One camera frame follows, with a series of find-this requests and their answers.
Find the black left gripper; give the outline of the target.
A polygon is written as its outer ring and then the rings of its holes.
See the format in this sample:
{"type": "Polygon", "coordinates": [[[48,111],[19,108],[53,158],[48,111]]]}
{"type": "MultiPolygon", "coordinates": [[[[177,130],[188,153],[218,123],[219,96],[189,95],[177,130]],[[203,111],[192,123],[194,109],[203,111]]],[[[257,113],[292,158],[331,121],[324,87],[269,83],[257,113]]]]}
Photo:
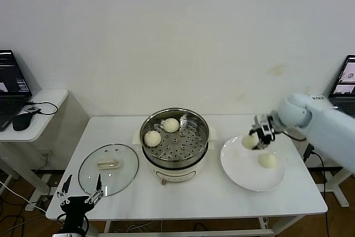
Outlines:
{"type": "Polygon", "coordinates": [[[68,191],[72,175],[63,183],[61,190],[57,191],[57,197],[61,200],[60,208],[65,214],[63,228],[65,229],[82,229],[83,223],[88,224],[86,213],[91,211],[92,205],[97,204],[103,197],[101,174],[98,175],[95,192],[90,196],[70,196],[68,191]]]}

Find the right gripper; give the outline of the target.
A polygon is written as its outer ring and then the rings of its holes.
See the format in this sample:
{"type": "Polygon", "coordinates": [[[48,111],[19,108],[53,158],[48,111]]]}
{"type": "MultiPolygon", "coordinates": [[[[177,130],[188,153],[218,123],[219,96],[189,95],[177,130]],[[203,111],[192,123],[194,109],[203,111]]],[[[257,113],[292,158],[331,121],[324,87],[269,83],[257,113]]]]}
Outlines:
{"type": "Polygon", "coordinates": [[[273,118],[268,114],[254,116],[254,124],[249,131],[249,135],[256,133],[258,136],[258,143],[254,146],[254,150],[266,149],[275,139],[276,133],[272,121],[273,118]]]}

